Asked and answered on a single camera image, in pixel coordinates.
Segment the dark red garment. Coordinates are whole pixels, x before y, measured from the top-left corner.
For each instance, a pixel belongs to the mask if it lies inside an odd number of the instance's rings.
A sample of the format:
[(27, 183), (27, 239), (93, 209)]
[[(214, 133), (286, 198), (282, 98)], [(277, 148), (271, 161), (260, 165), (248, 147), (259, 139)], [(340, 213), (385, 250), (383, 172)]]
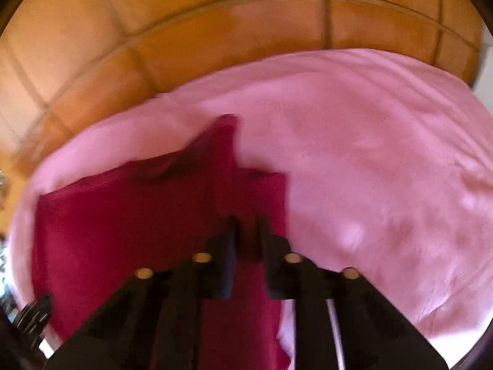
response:
[(232, 296), (204, 305), (203, 369), (286, 369), (282, 305), (267, 295), (255, 255), (257, 220), (286, 232), (284, 174), (236, 162), (237, 119), (225, 115), (184, 150), (80, 179), (42, 195), (35, 212), (32, 283), (53, 302), (51, 328), (67, 340), (138, 269), (169, 270), (241, 225)]

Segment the pink bedspread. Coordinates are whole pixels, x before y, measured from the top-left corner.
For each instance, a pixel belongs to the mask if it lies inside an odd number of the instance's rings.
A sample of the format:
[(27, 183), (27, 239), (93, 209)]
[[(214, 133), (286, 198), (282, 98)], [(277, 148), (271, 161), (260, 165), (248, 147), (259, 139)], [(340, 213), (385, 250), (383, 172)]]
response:
[(492, 318), (492, 117), (457, 77), (372, 49), (228, 68), (85, 129), (19, 200), (7, 268), (18, 303), (36, 297), (42, 195), (184, 150), (225, 115), (237, 164), (285, 175), (291, 244), (323, 268), (358, 268), (458, 363)]

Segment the wooden wardrobe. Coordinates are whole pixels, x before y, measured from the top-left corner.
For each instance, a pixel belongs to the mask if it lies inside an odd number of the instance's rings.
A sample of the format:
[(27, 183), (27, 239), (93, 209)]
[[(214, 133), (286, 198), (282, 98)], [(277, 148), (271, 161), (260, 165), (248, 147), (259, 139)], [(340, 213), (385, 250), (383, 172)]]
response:
[(5, 0), (1, 151), (29, 174), (153, 94), (289, 52), (382, 49), (471, 83), (487, 19), (474, 0)]

